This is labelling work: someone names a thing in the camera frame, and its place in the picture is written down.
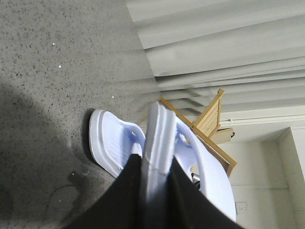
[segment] electrical outlet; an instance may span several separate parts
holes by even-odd
[[[237,202],[235,205],[237,215],[242,215],[248,210],[248,202]]]

